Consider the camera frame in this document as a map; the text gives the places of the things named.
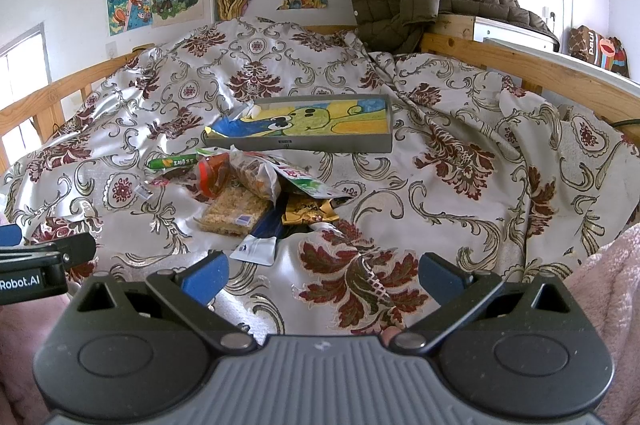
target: black cable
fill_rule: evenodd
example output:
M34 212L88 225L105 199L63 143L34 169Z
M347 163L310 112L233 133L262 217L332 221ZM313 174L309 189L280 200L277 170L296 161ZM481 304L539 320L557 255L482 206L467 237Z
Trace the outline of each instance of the black cable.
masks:
M617 121L611 124L612 127L616 128L616 127L622 127L625 125L640 125L640 118L634 118L631 120L622 120L622 121Z

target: wooden rail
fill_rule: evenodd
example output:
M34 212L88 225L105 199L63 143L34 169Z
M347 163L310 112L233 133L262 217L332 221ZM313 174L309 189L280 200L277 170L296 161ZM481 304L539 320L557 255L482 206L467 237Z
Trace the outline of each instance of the wooden rail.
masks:
M640 118L640 85L621 76L613 75L612 81L601 80L566 64L490 42L474 42L432 33L422 36L420 50L423 53L452 56L477 68L512 74L521 78L529 90L552 90L591 109L608 122ZM636 145L640 144L640 125L627 125L620 130Z
M85 100L91 94L91 85L94 82L120 69L140 51L136 50L70 74L0 110L0 136L4 136L23 121L33 118L40 141L46 142L54 133L55 127L65 122L61 103L63 98L79 90L82 99ZM4 145L0 140L0 169L7 170L9 166Z

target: bed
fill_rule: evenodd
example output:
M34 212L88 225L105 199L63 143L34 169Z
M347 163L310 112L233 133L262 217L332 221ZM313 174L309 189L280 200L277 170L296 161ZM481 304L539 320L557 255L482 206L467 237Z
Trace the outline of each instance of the bed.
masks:
M437 307L417 280L426 251L510 280L564 278L616 238L640 199L640 132L609 123L638 118L636 84L490 40L425 34L420 48L369 54L340 26L252 18L79 71L0 112L3 134L33 117L47 141L12 167L4 157L6 215L30 243L95 236L74 285L180 270L239 239L199 229L205 204L188 187L140 190L145 163L202 146L205 124L252 98L375 92L392 101L392 153L275 152L353 198L337 231L283 240L273 266L231 261L210 307L259 341L411 325ZM555 108L540 87L579 105ZM76 90L84 105L65 121Z

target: pink cloth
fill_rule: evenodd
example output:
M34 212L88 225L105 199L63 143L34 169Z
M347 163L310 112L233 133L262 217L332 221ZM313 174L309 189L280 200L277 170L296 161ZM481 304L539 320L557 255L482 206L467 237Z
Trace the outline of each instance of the pink cloth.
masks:
M61 295L0 307L1 425L40 425L46 418L31 365L67 304Z
M600 248L565 284L615 364L597 414L608 425L640 423L640 225Z

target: black clamp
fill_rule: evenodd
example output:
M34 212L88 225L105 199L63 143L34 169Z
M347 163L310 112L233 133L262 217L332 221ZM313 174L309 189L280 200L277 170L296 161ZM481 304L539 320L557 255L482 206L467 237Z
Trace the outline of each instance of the black clamp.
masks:
M260 347L185 282L221 277L216 258L144 282L89 278L34 359L47 423L600 423L612 361L555 276L504 283L425 254L420 284L442 306L390 350L371 336Z
M501 416L553 419L604 397L613 377L609 351L556 275L506 283L434 253L421 257L418 275L441 307L390 347L430 358L465 401Z
M89 233L34 246L0 247L0 306L66 293L65 271L94 256L95 239Z

